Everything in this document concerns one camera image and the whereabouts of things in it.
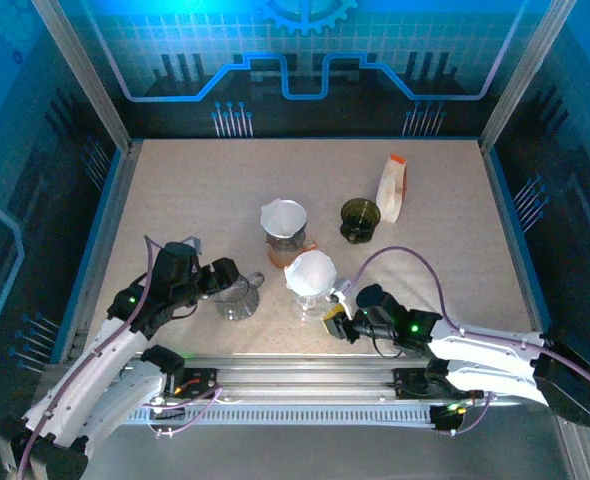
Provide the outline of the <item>aluminium table side rail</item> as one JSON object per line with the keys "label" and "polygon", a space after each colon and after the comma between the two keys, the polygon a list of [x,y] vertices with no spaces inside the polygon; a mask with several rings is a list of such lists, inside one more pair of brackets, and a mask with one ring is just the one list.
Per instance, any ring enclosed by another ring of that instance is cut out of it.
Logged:
{"label": "aluminium table side rail", "polygon": [[128,154],[116,152],[105,180],[86,247],[51,352],[52,364],[65,363],[79,327],[92,324],[108,261],[143,146],[135,139]]}
{"label": "aluminium table side rail", "polygon": [[511,272],[502,273],[494,281],[492,320],[484,320],[489,328],[526,332],[545,331],[551,323],[548,308],[521,230],[506,178],[494,150],[482,154],[498,218],[510,256]]}

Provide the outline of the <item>orange glass coffee server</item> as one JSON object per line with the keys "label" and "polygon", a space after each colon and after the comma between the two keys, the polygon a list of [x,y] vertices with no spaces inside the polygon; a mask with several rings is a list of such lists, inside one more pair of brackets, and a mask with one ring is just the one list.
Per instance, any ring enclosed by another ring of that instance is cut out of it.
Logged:
{"label": "orange glass coffee server", "polygon": [[288,267],[301,254],[318,249],[318,244],[312,242],[309,245],[304,245],[301,248],[291,252],[278,252],[272,246],[268,246],[267,255],[272,265],[276,268]]}

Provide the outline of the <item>white paper coffee filter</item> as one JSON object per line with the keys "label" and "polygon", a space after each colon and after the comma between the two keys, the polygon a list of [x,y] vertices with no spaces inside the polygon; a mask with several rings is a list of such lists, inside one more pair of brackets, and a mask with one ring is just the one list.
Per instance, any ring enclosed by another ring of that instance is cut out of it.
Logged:
{"label": "white paper coffee filter", "polygon": [[337,279],[331,258],[319,250],[296,257],[284,269],[286,286],[298,296],[316,297],[327,292]]}
{"label": "white paper coffee filter", "polygon": [[260,209],[260,225],[270,236],[278,239],[293,237],[307,223],[307,212],[293,200],[275,199]]}

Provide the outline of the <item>smoke grey coffee dripper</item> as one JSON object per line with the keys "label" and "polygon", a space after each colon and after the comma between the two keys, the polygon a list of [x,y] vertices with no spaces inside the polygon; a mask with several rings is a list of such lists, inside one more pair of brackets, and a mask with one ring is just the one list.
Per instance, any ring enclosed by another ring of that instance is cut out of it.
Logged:
{"label": "smoke grey coffee dripper", "polygon": [[277,253],[289,253],[300,250],[304,246],[305,239],[306,231],[304,227],[287,237],[278,237],[266,233],[266,242]]}

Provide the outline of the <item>dark green glass cup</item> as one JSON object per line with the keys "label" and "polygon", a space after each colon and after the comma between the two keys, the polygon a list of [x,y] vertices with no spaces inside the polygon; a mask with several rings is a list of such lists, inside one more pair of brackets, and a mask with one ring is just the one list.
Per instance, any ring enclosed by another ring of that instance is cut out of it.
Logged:
{"label": "dark green glass cup", "polygon": [[373,201],[353,198],[342,206],[340,218],[341,235],[350,244],[363,244],[371,241],[380,223],[381,213]]}

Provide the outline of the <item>small black circuit board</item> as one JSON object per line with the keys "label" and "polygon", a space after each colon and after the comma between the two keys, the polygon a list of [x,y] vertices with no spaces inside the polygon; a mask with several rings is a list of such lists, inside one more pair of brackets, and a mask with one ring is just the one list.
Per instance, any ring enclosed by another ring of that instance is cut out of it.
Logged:
{"label": "small black circuit board", "polygon": [[429,420],[436,432],[452,436],[461,428],[466,412],[467,407],[457,403],[434,405],[429,409]]}

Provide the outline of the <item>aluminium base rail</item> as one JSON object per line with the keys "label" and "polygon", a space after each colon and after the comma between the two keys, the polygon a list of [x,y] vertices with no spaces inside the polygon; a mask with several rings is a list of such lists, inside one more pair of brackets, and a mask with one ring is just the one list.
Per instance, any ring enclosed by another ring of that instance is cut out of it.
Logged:
{"label": "aluminium base rail", "polygon": [[[184,359],[184,367],[215,368],[218,370],[214,388],[193,399],[154,398],[141,408],[156,413],[200,405],[206,409],[217,403],[260,405],[448,405],[457,403],[468,408],[490,405],[504,407],[532,403],[507,395],[485,393],[481,400],[416,400],[398,399],[389,386],[393,370],[398,368],[425,369],[428,362],[386,360],[380,357],[247,357]],[[187,424],[198,423],[193,419]],[[149,427],[160,436],[176,435],[178,429]]]}

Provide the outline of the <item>grey glass coffee server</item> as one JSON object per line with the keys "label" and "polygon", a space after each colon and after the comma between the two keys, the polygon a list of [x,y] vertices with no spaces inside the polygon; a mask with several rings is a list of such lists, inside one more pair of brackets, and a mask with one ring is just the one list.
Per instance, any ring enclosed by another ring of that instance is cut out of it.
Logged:
{"label": "grey glass coffee server", "polygon": [[250,318],[260,305],[259,288],[265,280],[261,272],[248,277],[240,275],[235,286],[233,299],[214,299],[218,313],[226,320],[241,321]]}

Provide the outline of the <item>white orange filter package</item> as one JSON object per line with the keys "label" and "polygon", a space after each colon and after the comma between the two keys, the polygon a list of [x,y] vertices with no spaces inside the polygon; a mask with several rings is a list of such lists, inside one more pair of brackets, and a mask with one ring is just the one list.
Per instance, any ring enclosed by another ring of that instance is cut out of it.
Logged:
{"label": "white orange filter package", "polygon": [[390,154],[385,162],[376,194],[376,206],[380,219],[395,223],[401,213],[407,192],[407,162],[395,154]]}

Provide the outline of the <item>aluminium frame post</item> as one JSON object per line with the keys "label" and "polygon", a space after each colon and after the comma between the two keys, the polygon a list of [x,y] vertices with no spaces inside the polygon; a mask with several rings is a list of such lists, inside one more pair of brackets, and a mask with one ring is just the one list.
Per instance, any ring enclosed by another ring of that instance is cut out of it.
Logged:
{"label": "aluminium frame post", "polygon": [[480,153],[488,156],[541,68],[577,0],[551,0],[480,136]]}
{"label": "aluminium frame post", "polygon": [[31,3],[117,149],[128,155],[132,139],[59,1],[31,0]]}

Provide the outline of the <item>clear glass coffee dripper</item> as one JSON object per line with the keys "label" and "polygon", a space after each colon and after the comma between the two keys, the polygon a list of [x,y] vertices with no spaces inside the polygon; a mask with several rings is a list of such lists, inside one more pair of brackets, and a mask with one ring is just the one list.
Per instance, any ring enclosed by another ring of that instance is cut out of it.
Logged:
{"label": "clear glass coffee dripper", "polygon": [[336,290],[331,288],[317,295],[297,295],[296,311],[299,318],[302,321],[321,320],[332,313],[339,306],[335,293]]}

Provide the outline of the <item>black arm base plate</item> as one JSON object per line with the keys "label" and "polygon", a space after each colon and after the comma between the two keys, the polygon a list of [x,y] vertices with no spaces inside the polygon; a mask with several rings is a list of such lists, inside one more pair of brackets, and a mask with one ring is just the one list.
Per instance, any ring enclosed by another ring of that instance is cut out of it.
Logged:
{"label": "black arm base plate", "polygon": [[163,390],[164,398],[188,400],[214,388],[218,370],[215,368],[181,368],[170,375]]}
{"label": "black arm base plate", "polygon": [[416,400],[481,400],[482,390],[460,390],[448,382],[443,375],[428,373],[420,368],[398,368],[393,370],[393,381],[389,386],[398,399]]}

